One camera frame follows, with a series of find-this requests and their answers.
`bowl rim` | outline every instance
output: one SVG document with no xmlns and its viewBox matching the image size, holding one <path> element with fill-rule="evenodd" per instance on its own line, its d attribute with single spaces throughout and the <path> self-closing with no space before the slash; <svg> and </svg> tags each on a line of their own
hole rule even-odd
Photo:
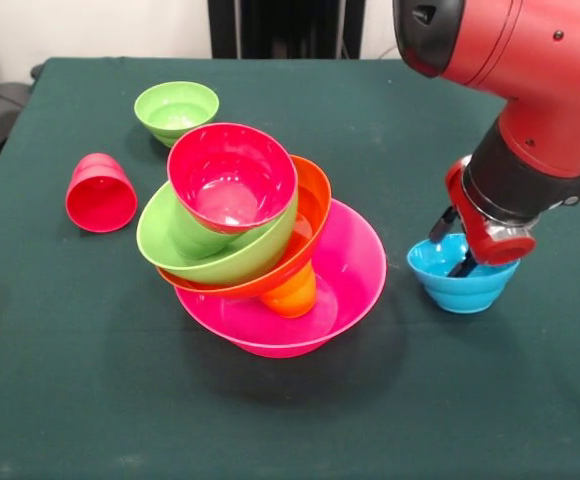
<svg viewBox="0 0 580 480">
<path fill-rule="evenodd" d="M 207 262 L 207 263 L 201 263 L 198 265 L 191 265 L 189 267 L 174 267 L 172 265 L 165 265 L 162 264 L 160 262 L 154 262 L 153 260 L 151 260 L 151 256 L 146 254 L 146 251 L 144 249 L 143 243 L 141 242 L 141 236 L 140 236 L 140 232 L 141 232 L 141 226 L 143 225 L 143 222 L 145 222 L 145 217 L 146 217 L 146 212 L 148 211 L 148 207 L 151 205 L 151 203 L 153 203 L 153 201 L 156 201 L 157 197 L 162 194 L 162 192 L 164 190 L 166 190 L 166 188 L 168 187 L 168 185 L 172 185 L 170 183 L 170 180 L 166 180 L 163 185 L 161 185 L 157 191 L 152 195 L 152 197 L 150 197 L 150 200 L 148 200 L 148 203 L 146 203 L 146 206 L 143 208 L 143 211 L 141 212 L 141 215 L 139 216 L 139 221 L 137 222 L 137 229 L 136 229 L 136 242 L 137 242 L 137 246 L 139 248 L 139 251 L 141 252 L 141 255 L 143 255 L 143 257 L 150 262 L 152 265 L 154 266 L 159 266 L 161 268 L 164 268 L 166 270 L 169 271 L 176 271 L 176 272 L 197 272 L 200 270 L 205 270 L 211 267 L 216 267 L 217 265 L 220 265 L 224 262 L 227 262 L 229 260 L 232 260 L 234 257 L 236 256 L 241 256 L 243 255 L 243 252 L 249 252 L 255 248 L 258 247 L 259 243 L 263 241 L 263 239 L 267 238 L 269 235 L 272 235 L 271 232 L 273 232 L 275 230 L 275 228 L 277 228 L 277 226 L 279 225 L 279 223 L 281 223 L 281 221 L 287 216 L 290 215 L 291 210 L 290 210 L 290 205 L 292 205 L 294 199 L 296 199 L 297 205 L 299 202 L 299 197 L 298 197 L 298 192 L 297 189 L 295 188 L 295 193 L 292 196 L 292 200 L 290 201 L 290 204 L 288 205 L 288 208 L 286 208 L 281 215 L 279 215 L 277 218 L 272 220 L 272 225 L 270 225 L 270 227 L 268 228 L 268 230 L 266 230 L 265 232 L 263 232 L 260 236 L 258 236 L 257 238 L 255 238 L 252 242 L 250 242 L 249 244 L 247 244 L 246 246 L 244 246 L 243 248 L 237 250 L 236 252 L 231 253 L 230 255 L 227 255 L 225 257 L 222 257 L 220 259 L 217 260 L 213 260 L 211 262 Z"/>
<path fill-rule="evenodd" d="M 294 154 L 291 154 L 290 156 L 292 157 L 293 161 L 295 161 L 296 163 L 303 163 L 303 164 L 309 166 L 311 169 L 313 169 L 313 171 L 317 172 L 319 179 L 323 180 L 324 185 L 328 191 L 328 205 L 327 205 L 326 210 L 324 212 L 323 219 L 321 220 L 321 224 L 319 225 L 319 228 L 317 228 L 317 230 L 315 232 L 313 232 L 312 237 L 306 242 L 306 244 L 303 247 L 301 247 L 299 250 L 297 250 L 297 252 L 295 252 L 295 254 L 292 257 L 287 259 L 281 265 L 276 265 L 272 270 L 265 273 L 264 275 L 261 275 L 261 276 L 255 278 L 254 280 L 240 283 L 238 285 L 229 286 L 229 287 L 215 286 L 216 288 L 202 290 L 202 289 L 198 289 L 198 288 L 188 288 L 188 287 L 181 287 L 179 285 L 173 285 L 167 279 L 165 279 L 168 283 L 170 283 L 174 287 L 181 288 L 182 290 L 189 292 L 189 293 L 198 293 L 198 294 L 206 294 L 206 295 L 214 295 L 214 296 L 218 296 L 218 295 L 225 294 L 225 293 L 232 293 L 232 291 L 234 291 L 236 289 L 250 288 L 250 287 L 253 287 L 258 282 L 270 279 L 278 270 L 285 268 L 288 264 L 296 261 L 296 259 L 299 258 L 308 247 L 312 246 L 318 239 L 320 239 L 321 232 L 323 232 L 323 229 L 324 229 L 326 222 L 328 220 L 328 215 L 330 214 L 330 209 L 332 208 L 332 202 L 334 201 L 334 199 L 332 198 L 332 185 L 330 184 L 330 179 L 328 178 L 328 175 L 326 174 L 326 172 L 319 165 L 317 165 L 315 162 L 313 162 L 312 160 L 307 159 L 305 157 L 301 157 L 299 155 L 294 155 Z M 185 281 L 190 282 L 190 283 L 194 283 L 194 284 L 198 284 L 198 282 L 192 282 L 191 280 L 185 280 Z"/>
<path fill-rule="evenodd" d="M 465 235 L 465 233 L 449 233 L 448 235 L 446 235 L 446 237 L 462 238 L 465 240 L 466 235 Z M 408 253 L 406 254 L 406 259 L 408 261 L 408 265 L 418 275 L 421 275 L 421 276 L 429 278 L 429 279 L 435 279 L 435 280 L 443 279 L 443 280 L 446 280 L 448 282 L 464 282 L 465 283 L 466 281 L 479 281 L 479 282 L 484 281 L 484 277 L 454 278 L 454 277 L 444 277 L 441 275 L 433 275 L 431 273 L 426 272 L 425 270 L 421 270 L 420 268 L 414 266 L 412 264 L 412 257 L 414 255 L 415 250 L 420 248 L 422 245 L 428 243 L 429 241 L 430 240 L 428 240 L 428 239 L 424 239 L 424 240 L 417 242 L 412 247 L 410 247 L 410 249 L 408 250 Z M 503 276 L 509 275 L 511 272 L 514 272 L 514 270 L 517 269 L 517 267 L 519 266 L 520 263 L 521 263 L 521 260 L 515 260 L 513 262 L 506 263 L 505 265 L 498 265 L 496 268 L 500 268 L 500 270 L 496 273 L 493 273 L 492 275 L 488 275 L 485 278 L 496 280 L 498 277 L 503 277 Z"/>
<path fill-rule="evenodd" d="M 172 187 L 174 188 L 174 192 L 177 195 L 177 198 L 179 199 L 179 201 L 185 206 L 185 208 L 188 209 L 188 211 L 190 213 L 192 213 L 195 217 L 197 217 L 197 219 L 201 219 L 203 221 L 203 223 L 206 223 L 207 225 L 221 225 L 222 227 L 229 228 L 230 230 L 235 230 L 233 228 L 233 226 L 231 226 L 231 225 L 226 225 L 226 224 L 223 224 L 221 222 L 217 222 L 216 220 L 213 220 L 211 218 L 208 218 L 207 215 L 203 215 L 196 208 L 194 208 L 192 205 L 190 205 L 190 202 L 188 202 L 185 198 L 181 198 L 181 196 L 179 195 L 179 192 L 177 191 L 177 189 L 174 186 L 174 182 L 172 181 L 172 173 L 171 173 L 171 165 L 173 162 L 172 159 L 173 159 L 175 150 L 177 150 L 177 147 L 182 142 L 185 142 L 188 139 L 192 138 L 192 135 L 199 130 L 208 130 L 208 129 L 213 129 L 213 128 L 225 128 L 225 127 L 242 128 L 242 129 L 250 130 L 251 132 L 254 132 L 257 135 L 262 135 L 262 136 L 266 137 L 266 139 L 268 139 L 269 141 L 274 143 L 285 154 L 285 156 L 288 158 L 288 161 L 290 163 L 290 167 L 292 170 L 292 185 L 293 185 L 293 192 L 294 192 L 293 195 L 290 195 L 286 199 L 286 201 L 281 205 L 281 207 L 279 208 L 279 210 L 277 212 L 273 212 L 272 214 L 267 215 L 265 218 L 258 220 L 256 222 L 253 221 L 253 222 L 248 222 L 248 223 L 242 223 L 238 226 L 238 231 L 250 230 L 252 228 L 261 227 L 261 226 L 265 225 L 266 223 L 274 221 L 275 219 L 279 218 L 283 214 L 283 212 L 285 212 L 288 209 L 288 207 L 292 203 L 293 198 L 297 195 L 297 189 L 299 188 L 299 175 L 297 173 L 297 168 L 295 167 L 294 162 L 292 161 L 292 157 L 290 156 L 290 153 L 281 144 L 281 142 L 279 142 L 276 138 L 274 138 L 269 133 L 266 133 L 263 130 L 252 127 L 250 125 L 245 125 L 243 123 L 237 123 L 237 122 L 214 122 L 214 123 L 207 123 L 205 125 L 199 125 L 197 127 L 191 128 L 185 135 L 181 136 L 181 138 L 179 138 L 175 142 L 175 144 L 172 146 L 172 148 L 168 152 L 168 159 L 167 159 L 167 163 L 166 163 L 166 172 L 168 175 L 168 180 L 170 181 L 170 183 L 172 183 Z"/>
<path fill-rule="evenodd" d="M 207 118 L 205 118 L 204 120 L 200 121 L 197 123 L 197 125 L 193 126 L 193 127 L 185 127 L 185 128 L 164 128 L 164 127 L 160 127 L 158 125 L 155 125 L 154 123 L 150 123 L 148 120 L 144 119 L 141 115 L 139 115 L 139 112 L 137 111 L 138 106 L 139 106 L 139 102 L 144 99 L 147 95 L 155 92 L 156 90 L 159 90 L 163 87 L 168 87 L 168 86 L 172 86 L 172 85 L 186 85 L 186 86 L 193 86 L 195 88 L 198 88 L 200 90 L 205 90 L 206 92 L 210 93 L 210 96 L 213 99 L 212 105 L 210 105 L 210 113 L 208 114 Z M 134 114 L 135 116 L 139 119 L 139 121 L 141 123 L 143 123 L 145 126 L 149 127 L 149 128 L 154 128 L 157 130 L 162 130 L 164 132 L 181 132 L 183 130 L 190 130 L 193 128 L 198 128 L 199 126 L 204 125 L 205 123 L 207 123 L 210 119 L 212 119 L 217 112 L 219 111 L 219 105 L 220 105 L 220 100 L 219 100 L 219 96 L 217 95 L 217 92 L 215 92 L 212 88 L 208 87 L 207 85 L 204 85 L 203 83 L 199 83 L 199 82 L 193 82 L 193 81 L 189 81 L 189 80 L 172 80 L 172 81 L 168 81 L 168 82 L 162 82 L 162 83 L 157 83 L 155 85 L 152 85 L 148 88 L 146 88 L 145 90 L 143 90 L 135 99 L 134 104 L 133 104 L 133 110 L 134 110 Z"/>
<path fill-rule="evenodd" d="M 225 333 L 221 333 L 221 332 L 217 331 L 216 329 L 208 326 L 206 322 L 200 320 L 196 315 L 194 315 L 190 312 L 188 312 L 188 314 L 190 316 L 192 316 L 197 322 L 199 322 L 204 328 L 208 329 L 209 331 L 211 331 L 215 335 L 217 335 L 221 338 L 224 338 L 232 343 L 236 343 L 239 345 L 246 345 L 248 347 L 253 347 L 253 348 L 263 348 L 263 349 L 268 349 L 268 350 L 280 350 L 280 349 L 302 348 L 302 347 L 314 346 L 314 345 L 319 344 L 319 343 L 325 343 L 328 340 L 331 340 L 334 337 L 341 335 L 346 330 L 349 330 L 350 328 L 354 327 L 363 318 L 365 318 L 366 315 L 368 315 L 368 313 L 370 313 L 370 311 L 374 308 L 377 301 L 379 300 L 379 298 L 383 294 L 383 290 L 385 289 L 386 279 L 388 276 L 388 257 L 386 254 L 386 250 L 383 246 L 383 243 L 381 242 L 381 237 L 379 237 L 379 234 L 377 233 L 377 231 L 372 227 L 370 222 L 368 222 L 363 217 L 363 215 L 361 215 L 359 212 L 357 212 L 355 209 L 353 209 L 349 205 L 346 205 L 345 203 L 343 203 L 337 199 L 334 199 L 334 198 L 332 199 L 332 205 L 333 206 L 336 205 L 336 208 L 341 208 L 343 211 L 347 212 L 348 214 L 351 214 L 351 216 L 355 218 L 355 221 L 360 222 L 364 226 L 364 229 L 370 233 L 370 238 L 371 238 L 373 248 L 377 248 L 381 252 L 381 257 L 383 258 L 384 267 L 381 269 L 378 288 L 376 289 L 376 291 L 374 292 L 372 297 L 369 298 L 368 305 L 366 305 L 366 307 L 359 313 L 359 315 L 357 315 L 357 318 L 355 318 L 355 320 L 343 325 L 342 327 L 338 328 L 337 330 L 334 330 L 334 331 L 328 333 L 327 335 L 324 335 L 324 336 L 319 337 L 319 338 L 315 338 L 313 340 L 308 340 L 308 341 L 299 342 L 299 343 L 289 343 L 286 345 L 268 345 L 265 343 L 256 343 L 256 342 L 249 342 L 247 340 L 240 340 L 240 339 L 235 338 L 231 335 L 226 335 Z M 179 289 L 177 287 L 173 287 L 173 288 L 175 291 L 175 295 L 177 296 L 177 299 L 179 300 L 179 302 L 183 306 L 183 302 L 181 301 L 181 297 L 179 297 Z M 193 295 L 193 293 L 191 293 L 191 292 L 186 292 L 185 290 L 182 290 L 182 291 L 188 295 Z"/>
</svg>

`red cup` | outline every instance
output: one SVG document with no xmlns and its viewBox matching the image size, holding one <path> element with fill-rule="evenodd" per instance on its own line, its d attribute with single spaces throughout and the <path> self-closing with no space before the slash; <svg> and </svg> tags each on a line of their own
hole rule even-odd
<svg viewBox="0 0 580 480">
<path fill-rule="evenodd" d="M 66 194 L 66 212 L 80 228 L 107 233 L 127 225 L 138 206 L 125 172 L 105 153 L 83 157 L 74 169 Z"/>
</svg>

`red bowl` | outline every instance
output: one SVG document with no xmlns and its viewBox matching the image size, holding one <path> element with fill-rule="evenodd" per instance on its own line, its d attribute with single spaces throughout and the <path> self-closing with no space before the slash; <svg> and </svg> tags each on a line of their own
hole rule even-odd
<svg viewBox="0 0 580 480">
<path fill-rule="evenodd" d="M 292 155 L 299 178 L 299 210 L 292 236 L 281 259 L 272 270 L 250 282 L 220 287 L 190 282 L 157 268 L 168 283 L 187 292 L 226 298 L 258 297 L 273 290 L 310 261 L 328 218 L 332 204 L 332 189 L 325 172 L 305 158 Z"/>
<path fill-rule="evenodd" d="M 227 234 L 275 219 L 290 205 L 298 181 L 279 142 L 235 123 L 185 134 L 170 150 L 167 169 L 179 200 L 197 221 Z"/>
</svg>

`white wall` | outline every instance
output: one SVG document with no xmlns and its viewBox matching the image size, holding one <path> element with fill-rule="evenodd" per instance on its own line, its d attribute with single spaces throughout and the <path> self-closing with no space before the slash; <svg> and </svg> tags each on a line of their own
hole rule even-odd
<svg viewBox="0 0 580 480">
<path fill-rule="evenodd" d="M 51 56 L 210 58 L 206 0 L 0 0 L 0 82 Z"/>
<path fill-rule="evenodd" d="M 366 12 L 361 37 L 361 58 L 378 58 L 393 48 L 383 58 L 399 58 L 392 19 L 392 0 L 366 0 Z"/>
</svg>

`blue bowl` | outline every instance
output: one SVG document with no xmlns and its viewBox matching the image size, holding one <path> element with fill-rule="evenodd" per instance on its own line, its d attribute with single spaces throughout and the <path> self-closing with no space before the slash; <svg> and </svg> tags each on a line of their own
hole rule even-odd
<svg viewBox="0 0 580 480">
<path fill-rule="evenodd" d="M 477 313 L 489 308 L 520 263 L 517 260 L 500 267 L 479 265 L 466 278 L 448 278 L 467 251 L 465 235 L 452 234 L 439 244 L 424 240 L 408 252 L 408 264 L 428 295 L 439 307 L 452 313 Z"/>
</svg>

